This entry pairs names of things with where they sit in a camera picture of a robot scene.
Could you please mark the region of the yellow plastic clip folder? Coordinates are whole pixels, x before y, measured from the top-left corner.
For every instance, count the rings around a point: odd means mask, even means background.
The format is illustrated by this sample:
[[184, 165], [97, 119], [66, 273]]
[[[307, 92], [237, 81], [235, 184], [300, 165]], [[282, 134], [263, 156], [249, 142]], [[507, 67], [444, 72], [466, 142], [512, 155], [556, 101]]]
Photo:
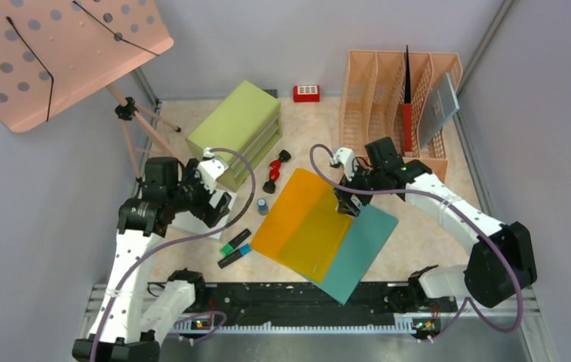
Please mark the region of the yellow plastic clip folder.
[[251, 248], [322, 282], [353, 223], [337, 206], [329, 183], [297, 168], [253, 236]]

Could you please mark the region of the light blue hardcover book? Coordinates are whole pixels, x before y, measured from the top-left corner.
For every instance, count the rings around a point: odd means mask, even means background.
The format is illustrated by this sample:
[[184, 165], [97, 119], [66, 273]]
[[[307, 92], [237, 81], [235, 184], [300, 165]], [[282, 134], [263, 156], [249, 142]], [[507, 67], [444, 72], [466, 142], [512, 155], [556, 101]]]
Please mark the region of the light blue hardcover book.
[[422, 117], [418, 123], [419, 148], [426, 147], [458, 111], [455, 78], [451, 72], [445, 72], [426, 98]]

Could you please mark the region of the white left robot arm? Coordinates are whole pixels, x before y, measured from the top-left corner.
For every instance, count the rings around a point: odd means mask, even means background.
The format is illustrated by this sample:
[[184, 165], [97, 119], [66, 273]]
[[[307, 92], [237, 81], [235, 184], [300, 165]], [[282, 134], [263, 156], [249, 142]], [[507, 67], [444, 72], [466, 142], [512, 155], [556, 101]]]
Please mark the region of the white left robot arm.
[[210, 202], [227, 169], [212, 152], [187, 164], [174, 157], [147, 160], [139, 194], [119, 207], [112, 270], [94, 324], [73, 344], [76, 361], [157, 361], [178, 317], [206, 305], [207, 291], [189, 276], [169, 281], [148, 308], [143, 300], [152, 255], [160, 250], [175, 216], [190, 213], [215, 232], [229, 214], [228, 193], [220, 193], [217, 204]]

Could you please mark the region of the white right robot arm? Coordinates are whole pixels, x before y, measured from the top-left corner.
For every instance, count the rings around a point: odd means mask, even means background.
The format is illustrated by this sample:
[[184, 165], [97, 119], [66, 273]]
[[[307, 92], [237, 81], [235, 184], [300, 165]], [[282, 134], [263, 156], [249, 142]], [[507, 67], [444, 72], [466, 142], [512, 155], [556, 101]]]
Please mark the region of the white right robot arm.
[[396, 189], [404, 202], [423, 210], [454, 237], [468, 254], [466, 265], [428, 266], [411, 274], [409, 304], [427, 311], [441, 297], [471, 297], [492, 308], [512, 297], [516, 280], [529, 287], [537, 279], [531, 235], [520, 222], [508, 225], [486, 215], [447, 188], [420, 160], [405, 161], [389, 137], [366, 145], [369, 165], [349, 148], [337, 149], [330, 165], [342, 168], [333, 191], [338, 211], [358, 217], [375, 191]]

